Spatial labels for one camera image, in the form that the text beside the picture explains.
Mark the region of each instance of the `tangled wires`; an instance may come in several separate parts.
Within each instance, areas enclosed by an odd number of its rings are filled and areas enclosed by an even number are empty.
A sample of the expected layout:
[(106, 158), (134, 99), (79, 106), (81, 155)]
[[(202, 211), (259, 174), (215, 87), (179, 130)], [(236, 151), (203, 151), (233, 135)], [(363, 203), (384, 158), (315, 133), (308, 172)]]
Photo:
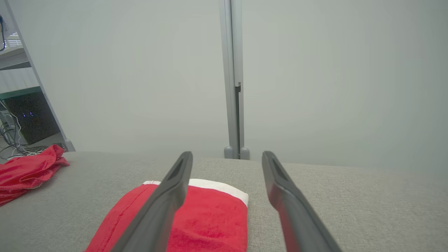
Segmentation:
[[(2, 104), (5, 108), (7, 108), (5, 106), (5, 104), (0, 100), (0, 104)], [(9, 125), (8, 123), (3, 123), (0, 126), (0, 134), (3, 137), (4, 141), (8, 144), (7, 147), (1, 147), (2, 150), (0, 150), (0, 158), (7, 160), (11, 157), (15, 157), (15, 156), (31, 156), (31, 155), (37, 155), (41, 152), (43, 152), (46, 148), (48, 148), (48, 146), (31, 146), (30, 144), (20, 144), (20, 130), (22, 129), (22, 127), (19, 124), (19, 120), (18, 118), (12, 114), (10, 111), (9, 113), (11, 114), (11, 118), (14, 122), (14, 125)], [(57, 145), (59, 145), (61, 148), (63, 148), (65, 151), (67, 150), (67, 147), (65, 144), (63, 143), (56, 143)], [(2, 157), (1, 153), (3, 151), (5, 151), (8, 148), (13, 148), (13, 152), (11, 154), (11, 156), (4, 158)]]

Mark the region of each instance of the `white towel edge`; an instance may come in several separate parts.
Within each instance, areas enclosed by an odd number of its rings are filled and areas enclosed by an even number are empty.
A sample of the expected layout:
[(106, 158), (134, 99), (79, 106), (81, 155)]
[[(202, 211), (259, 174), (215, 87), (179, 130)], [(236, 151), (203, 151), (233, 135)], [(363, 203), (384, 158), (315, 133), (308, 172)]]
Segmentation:
[[(149, 180), (143, 182), (143, 185), (160, 185), (160, 181), (155, 180)], [(238, 188), (235, 188), (233, 186), (230, 186), (225, 183), (206, 180), (206, 179), (199, 179), (199, 178), (191, 178), (189, 183), (189, 186), (193, 187), (200, 187), (200, 188), (207, 188), (207, 189), (214, 189), (221, 192), (225, 192), (235, 198), (240, 199), (247, 207), (247, 204), (249, 202), (249, 195)]]

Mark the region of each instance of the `red towel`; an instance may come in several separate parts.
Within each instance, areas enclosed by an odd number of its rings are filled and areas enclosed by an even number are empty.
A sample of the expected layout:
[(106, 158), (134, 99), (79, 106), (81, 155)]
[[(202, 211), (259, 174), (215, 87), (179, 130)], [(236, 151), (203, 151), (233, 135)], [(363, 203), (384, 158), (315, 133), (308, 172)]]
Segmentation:
[[(86, 252), (110, 251), (157, 185), (141, 185), (124, 195), (107, 214)], [(168, 252), (245, 252), (247, 207), (214, 189), (189, 186), (176, 212)]]
[(15, 157), (0, 165), (0, 206), (39, 187), (69, 163), (64, 149), (54, 144), (35, 156)]

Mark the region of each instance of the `cable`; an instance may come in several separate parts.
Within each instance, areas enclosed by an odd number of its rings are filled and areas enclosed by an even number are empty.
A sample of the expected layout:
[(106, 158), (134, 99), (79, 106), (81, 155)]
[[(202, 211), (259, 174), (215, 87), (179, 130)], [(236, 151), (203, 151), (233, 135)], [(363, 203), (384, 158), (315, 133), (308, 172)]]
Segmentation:
[(4, 150), (6, 150), (7, 148), (9, 148), (9, 147), (12, 147), (12, 146), (8, 146), (8, 147), (4, 148), (3, 150), (0, 151), (0, 154), (1, 154)]
[[(0, 103), (2, 104), (2, 106), (3, 107), (5, 107), (6, 108), (6, 105), (3, 103), (3, 101), (1, 101), (0, 100)], [(18, 146), (16, 146), (15, 148), (15, 150), (13, 150), (13, 153), (11, 153), (11, 155), (13, 155), (14, 154), (14, 151), (17, 151), (18, 153), (20, 153), (17, 149), (20, 147), (20, 138), (22, 137), (22, 135), (20, 134), (20, 130), (22, 129), (22, 126), (20, 125), (20, 123), (19, 123), (19, 118), (17, 118), (16, 117), (16, 115), (14, 115), (11, 111), (9, 111), (9, 113), (10, 113), (10, 115), (9, 116), (11, 116), (11, 115), (13, 115), (15, 118), (16, 118), (16, 120), (17, 120), (17, 125), (19, 125), (19, 130), (17, 131), (15, 131), (14, 132), (14, 142), (16, 142), (16, 134), (17, 134), (17, 132), (19, 133), (19, 140), (18, 140)]]
[(14, 147), (16, 144), (15, 144), (15, 143), (12, 143), (12, 142), (10, 141), (10, 139), (12, 138), (11, 133), (8, 133), (10, 137), (7, 137), (7, 135), (6, 135), (6, 133), (9, 132), (9, 131), (11, 131), (12, 129), (9, 129), (9, 130), (7, 130), (7, 131), (3, 131), (3, 130), (4, 130), (4, 128), (1, 128), (1, 130), (0, 130), (0, 134), (3, 136), (3, 139), (5, 140), (5, 142), (6, 142), (9, 146)]
[(3, 33), (3, 18), (0, 16), (0, 25), (1, 25), (1, 38), (2, 38), (2, 42), (3, 42), (3, 49), (0, 49), (0, 52), (5, 50), (6, 48), (6, 42), (4, 40), (4, 33)]
[(18, 154), (18, 155), (14, 155), (14, 156), (9, 156), (8, 158), (7, 158), (7, 160), (9, 160), (11, 157), (15, 157), (15, 156), (24, 156), (23, 154)]

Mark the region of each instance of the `vertical metal frame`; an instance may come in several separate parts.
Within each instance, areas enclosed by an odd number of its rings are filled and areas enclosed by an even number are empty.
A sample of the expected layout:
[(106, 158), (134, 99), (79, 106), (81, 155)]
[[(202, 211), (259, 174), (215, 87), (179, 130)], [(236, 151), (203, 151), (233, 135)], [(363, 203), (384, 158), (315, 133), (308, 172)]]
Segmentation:
[(43, 95), (44, 95), (44, 97), (45, 97), (45, 100), (46, 100), (47, 103), (48, 103), (48, 106), (49, 106), (49, 108), (50, 108), (50, 111), (52, 112), (53, 117), (54, 117), (54, 119), (56, 120), (57, 126), (59, 127), (59, 130), (60, 130), (60, 132), (61, 132), (61, 134), (62, 134), (62, 137), (64, 138), (65, 145), (67, 146), (67, 150), (68, 150), (69, 152), (74, 152), (74, 151), (76, 151), (76, 150), (75, 150), (75, 147), (73, 146), (72, 142), (71, 142), (69, 139), (67, 139), (67, 137), (65, 136), (65, 133), (64, 133), (64, 131), (62, 130), (62, 127), (61, 127), (61, 125), (60, 125), (60, 123), (59, 123), (59, 120), (57, 119), (57, 116), (56, 116), (56, 114), (55, 114), (55, 112), (54, 112), (54, 110), (53, 110), (53, 107), (52, 107), (52, 105), (51, 105), (51, 103), (50, 103), (50, 100), (49, 100), (48, 97), (47, 97), (47, 93), (45, 92), (45, 89), (44, 89), (44, 87), (43, 87), (43, 85), (42, 85), (42, 82), (40, 81), (39, 75), (37, 74), (36, 67), (34, 66), (34, 63), (33, 63), (32, 59), (31, 59), (31, 57), (30, 57), (30, 53), (28, 52), (28, 48), (27, 48), (26, 45), (25, 45), (25, 40), (24, 40), (24, 38), (23, 38), (23, 36), (22, 36), (22, 33), (20, 32), (20, 28), (19, 28), (19, 26), (17, 25), (17, 21), (16, 21), (16, 18), (14, 17), (14, 13), (13, 13), (13, 11), (12, 11), (12, 9), (11, 9), (11, 6), (9, 5), (9, 0), (5, 0), (5, 3), (6, 3), (6, 8), (8, 9), (8, 12), (9, 12), (9, 14), (11, 15), (11, 19), (12, 19), (12, 21), (13, 21), (13, 24), (14, 24), (14, 26), (15, 26), (16, 29), (17, 29), (17, 33), (19, 34), (19, 37), (20, 37), (20, 39), (21, 39), (21, 41), (22, 41), (23, 49), (25, 50), (25, 54), (26, 54), (26, 56), (28, 57), (28, 60), (29, 60), (29, 62), (30, 62), (30, 64), (31, 64), (31, 68), (33, 69), (33, 72), (34, 72), (34, 74), (35, 74), (35, 76), (36, 76), (36, 79), (37, 79), (37, 82), (39, 83), (40, 89), (42, 90), (42, 93), (43, 93)]
[(249, 159), (249, 150), (244, 146), (244, 79), (243, 79), (243, 20), (241, 0), (231, 0), (232, 38), (233, 38), (233, 71), (235, 86), (240, 87), (238, 93), (238, 130), (240, 158)]
[(224, 84), (227, 104), (228, 139), (231, 156), (226, 158), (239, 159), (238, 113), (235, 95), (235, 77), (233, 67), (233, 36), (231, 0), (218, 0), (221, 24), (221, 43), (224, 63)]

